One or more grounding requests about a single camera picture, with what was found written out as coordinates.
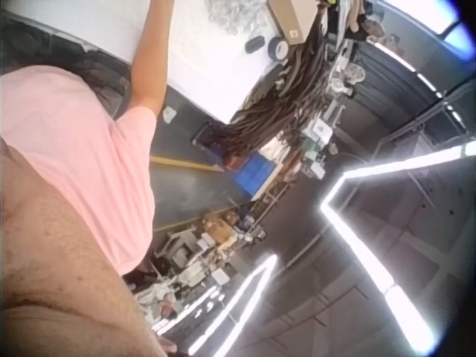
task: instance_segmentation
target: pink t-shirt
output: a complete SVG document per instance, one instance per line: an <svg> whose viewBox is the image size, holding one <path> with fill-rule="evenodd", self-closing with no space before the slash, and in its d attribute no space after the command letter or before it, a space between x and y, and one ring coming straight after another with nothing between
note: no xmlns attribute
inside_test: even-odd
<svg viewBox="0 0 476 357"><path fill-rule="evenodd" d="M34 66L1 78L2 137L76 208L119 274L152 240L147 108L113 121L76 75Z"/></svg>

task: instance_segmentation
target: yellow stripe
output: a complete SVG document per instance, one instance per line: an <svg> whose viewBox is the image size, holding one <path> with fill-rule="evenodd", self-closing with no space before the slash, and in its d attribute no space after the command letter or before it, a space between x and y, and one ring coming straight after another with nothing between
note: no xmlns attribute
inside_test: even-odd
<svg viewBox="0 0 476 357"><path fill-rule="evenodd" d="M226 212L227 210L230 210L230 209L235 208L235 207L238 207L238 206L233 205L233 206L230 206L228 208L223 208L222 210L216 210L216 211L212 212L211 214L220 214L220 213ZM168 229L172 229L172 228L178 227L180 225L186 225L187 223L192 223L192 222L198 221L201 218L202 218L202 216L198 216L198 217L194 217L194 218L191 218L191 219L186 219L184 221L176 222L176 223L173 223L171 225L164 225L164 226L159 227L159 228L154 228L154 233L160 232L160 231L165 231L165 230L168 230Z"/></svg>
<svg viewBox="0 0 476 357"><path fill-rule="evenodd" d="M223 169L219 165L203 165L197 164L196 162L191 161L182 161L182 160L174 160L172 158L159 158L158 156L151 156L150 162L154 164L161 164L161 165L168 165L168 166L175 166L175 167L186 167L189 169L197 169L203 171L213 171L215 173L222 173Z"/></svg>

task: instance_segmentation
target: cardboard box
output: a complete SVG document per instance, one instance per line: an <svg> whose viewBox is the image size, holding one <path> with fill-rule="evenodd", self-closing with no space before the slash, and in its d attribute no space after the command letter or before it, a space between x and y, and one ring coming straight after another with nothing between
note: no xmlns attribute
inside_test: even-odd
<svg viewBox="0 0 476 357"><path fill-rule="evenodd" d="M223 217L223 219L229 224L231 225L232 227L235 226L238 221L239 221L239 215L238 213L235 213L233 211L231 212L227 212L225 214L225 216Z"/></svg>
<svg viewBox="0 0 476 357"><path fill-rule="evenodd" d="M304 43L311 31L318 6L315 0L268 0L274 17L290 45Z"/></svg>
<svg viewBox="0 0 476 357"><path fill-rule="evenodd" d="M226 243L234 234L233 228L216 215L207 215L205 217L204 229L205 233L207 233L217 245Z"/></svg>

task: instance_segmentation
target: gray floor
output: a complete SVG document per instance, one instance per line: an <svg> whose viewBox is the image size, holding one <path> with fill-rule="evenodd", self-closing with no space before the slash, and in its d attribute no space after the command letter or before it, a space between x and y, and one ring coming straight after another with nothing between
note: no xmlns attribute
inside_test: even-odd
<svg viewBox="0 0 476 357"><path fill-rule="evenodd" d="M249 201L227 173L164 165L151 166L154 229L195 219Z"/></svg>
<svg viewBox="0 0 476 357"><path fill-rule="evenodd" d="M160 116L152 142L152 155L197 164L216 164L216 157L192 145L196 133L211 118L170 87L165 103L175 109L177 115L170 124Z"/></svg>

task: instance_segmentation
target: window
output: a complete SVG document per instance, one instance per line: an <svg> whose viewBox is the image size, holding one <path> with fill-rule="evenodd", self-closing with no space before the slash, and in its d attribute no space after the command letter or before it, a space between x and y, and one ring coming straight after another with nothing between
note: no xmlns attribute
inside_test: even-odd
<svg viewBox="0 0 476 357"><path fill-rule="evenodd" d="M458 20L458 12L449 0L384 0L440 35Z"/></svg>
<svg viewBox="0 0 476 357"><path fill-rule="evenodd" d="M475 42L465 25L459 24L455 27L445 38L445 42L451 46L453 52L462 60L472 60L475 58Z"/></svg>

